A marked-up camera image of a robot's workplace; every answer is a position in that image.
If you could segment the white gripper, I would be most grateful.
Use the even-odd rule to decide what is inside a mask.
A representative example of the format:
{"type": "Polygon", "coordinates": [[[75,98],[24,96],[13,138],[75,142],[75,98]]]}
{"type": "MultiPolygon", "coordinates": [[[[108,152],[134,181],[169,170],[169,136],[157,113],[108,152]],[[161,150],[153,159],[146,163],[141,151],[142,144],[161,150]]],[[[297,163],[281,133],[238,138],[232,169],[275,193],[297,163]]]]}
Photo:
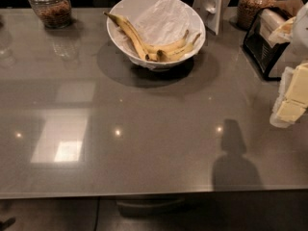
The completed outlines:
{"type": "Polygon", "coordinates": [[[269,123],[277,128],[288,128],[304,114],[305,107],[308,107],[308,64],[300,64],[295,70],[287,66],[281,76],[269,123]]]}

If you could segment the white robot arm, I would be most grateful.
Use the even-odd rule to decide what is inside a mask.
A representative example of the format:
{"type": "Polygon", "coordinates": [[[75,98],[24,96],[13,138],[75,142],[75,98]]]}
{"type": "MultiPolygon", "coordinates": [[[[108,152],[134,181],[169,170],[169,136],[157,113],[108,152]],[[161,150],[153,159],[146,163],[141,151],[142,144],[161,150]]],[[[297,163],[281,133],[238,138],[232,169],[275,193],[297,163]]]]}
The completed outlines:
{"type": "Polygon", "coordinates": [[[296,67],[286,67],[272,108],[269,123],[278,128],[294,124],[308,108],[308,3],[295,17],[284,22],[269,36],[273,43],[288,42],[302,59],[296,67]]]}

